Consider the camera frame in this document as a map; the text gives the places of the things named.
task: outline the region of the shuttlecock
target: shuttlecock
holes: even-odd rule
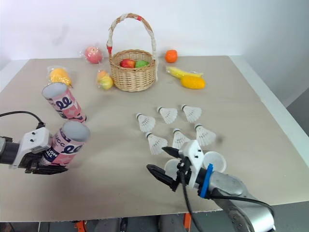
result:
[[[139,121],[140,130],[142,132],[149,132],[155,126],[155,118],[153,117],[137,114],[136,118]]]
[[[157,111],[163,117],[166,124],[170,124],[177,118],[177,109],[158,107]]]
[[[202,115],[202,109],[198,107],[192,107],[188,105],[182,105],[182,110],[188,120],[188,122],[195,122]]]
[[[147,132],[145,136],[148,139],[150,152],[153,155],[162,153],[162,148],[168,146],[168,141],[166,139],[155,136],[150,132]]]
[[[181,133],[180,129],[175,128],[174,131],[174,139],[173,139],[173,148],[180,149],[185,142],[190,141],[184,134]]]
[[[197,141],[200,146],[208,146],[216,139],[216,134],[210,130],[205,129],[201,124],[195,124],[197,132]]]

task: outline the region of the plastic bag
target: plastic bag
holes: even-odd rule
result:
[[[54,65],[47,67],[47,78],[51,82],[62,82],[72,87],[70,72],[63,66]]]
[[[105,70],[98,70],[97,72],[97,86],[104,90],[108,90],[112,87],[113,81],[109,73]]]
[[[80,51],[80,55],[91,64],[99,64],[103,60],[103,53],[98,46],[89,46]]]

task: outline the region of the basket handle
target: basket handle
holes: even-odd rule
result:
[[[152,46],[152,49],[153,49],[153,59],[156,60],[156,43],[155,43],[154,32],[151,29],[151,26],[149,25],[149,23],[143,17],[141,17],[137,14],[133,14],[133,13],[123,14],[122,16],[118,17],[115,21],[113,21],[113,23],[110,27],[110,30],[109,30],[110,34],[109,34],[109,37],[108,37],[108,41],[106,43],[109,57],[112,58],[112,34],[113,34],[113,31],[114,31],[116,25],[126,18],[134,18],[134,19],[141,21],[143,23],[148,34],[150,35],[151,46]]]

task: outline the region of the banana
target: banana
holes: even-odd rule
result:
[[[189,73],[172,66],[166,66],[166,72],[179,79],[183,78],[184,76],[192,76],[192,77],[203,76],[202,73],[192,73],[192,72]]]

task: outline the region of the black cable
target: black cable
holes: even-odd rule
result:
[[[36,116],[34,113],[31,113],[29,111],[12,111],[12,112],[7,112],[7,113],[0,114],[0,117],[6,116],[6,115],[14,115],[14,114],[28,114],[28,115],[34,116],[39,121],[36,129],[39,129],[41,127],[45,127],[45,123],[43,123],[42,120],[38,116]]]
[[[251,202],[251,203],[259,204],[259,205],[262,205],[264,207],[267,207],[270,210],[272,216],[273,217],[275,216],[275,211],[274,211],[274,209],[269,204],[267,204],[265,202],[261,202],[261,201],[255,200],[255,199],[250,199],[250,198],[245,198],[245,197],[215,196],[215,195],[211,195],[209,198],[210,199],[235,200],[235,201]]]
[[[183,185],[183,195],[184,195],[185,203],[186,203],[187,209],[188,209],[188,211],[189,211],[189,213],[191,215],[192,221],[195,224],[195,227],[197,228],[197,230],[199,232],[203,232],[200,224],[198,223],[197,219],[195,218],[195,215],[193,215],[192,208],[191,208],[191,205],[190,205],[190,202],[189,202],[189,198],[188,198],[187,189],[185,188],[186,183],[185,183],[184,173],[183,172],[180,172],[180,180],[181,180],[182,185]]]
[[[15,229],[14,229],[13,225],[10,222],[9,222],[9,224],[10,224],[10,227],[11,227],[12,231],[15,232]]]
[[[38,116],[36,116],[34,113],[31,113],[29,111],[12,111],[12,112],[7,112],[7,113],[0,114],[0,117],[6,116],[6,115],[14,115],[14,114],[29,114],[29,115],[34,116],[39,122],[42,122],[42,120],[40,120],[40,118]]]

